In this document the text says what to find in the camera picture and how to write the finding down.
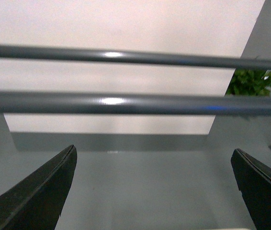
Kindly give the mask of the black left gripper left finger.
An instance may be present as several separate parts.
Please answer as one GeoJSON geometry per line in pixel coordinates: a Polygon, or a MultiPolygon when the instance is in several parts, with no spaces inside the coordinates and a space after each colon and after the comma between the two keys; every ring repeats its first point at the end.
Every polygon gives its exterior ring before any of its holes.
{"type": "Polygon", "coordinates": [[[0,230],[53,230],[70,191],[77,150],[70,145],[0,195],[0,230]]]}

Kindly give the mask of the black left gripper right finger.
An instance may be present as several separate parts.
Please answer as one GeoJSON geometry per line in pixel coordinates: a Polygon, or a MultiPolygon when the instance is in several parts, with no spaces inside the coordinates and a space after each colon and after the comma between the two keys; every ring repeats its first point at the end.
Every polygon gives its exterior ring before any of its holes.
{"type": "Polygon", "coordinates": [[[231,165],[239,191],[258,230],[271,230],[271,168],[235,149],[231,165]]]}

